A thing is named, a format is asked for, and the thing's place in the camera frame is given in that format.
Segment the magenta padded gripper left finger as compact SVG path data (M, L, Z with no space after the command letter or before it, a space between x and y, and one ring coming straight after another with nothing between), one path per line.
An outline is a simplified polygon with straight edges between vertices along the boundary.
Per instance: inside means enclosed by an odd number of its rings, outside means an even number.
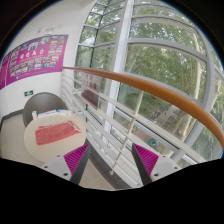
M85 144L65 155L56 155L46 162L42 169L78 185L90 154L91 147Z

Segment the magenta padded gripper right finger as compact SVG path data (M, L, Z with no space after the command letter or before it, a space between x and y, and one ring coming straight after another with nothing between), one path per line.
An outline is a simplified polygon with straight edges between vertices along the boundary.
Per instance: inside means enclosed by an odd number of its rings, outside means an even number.
M180 170L180 167L167 156L157 155L137 144L132 144L131 153L143 185L155 182Z

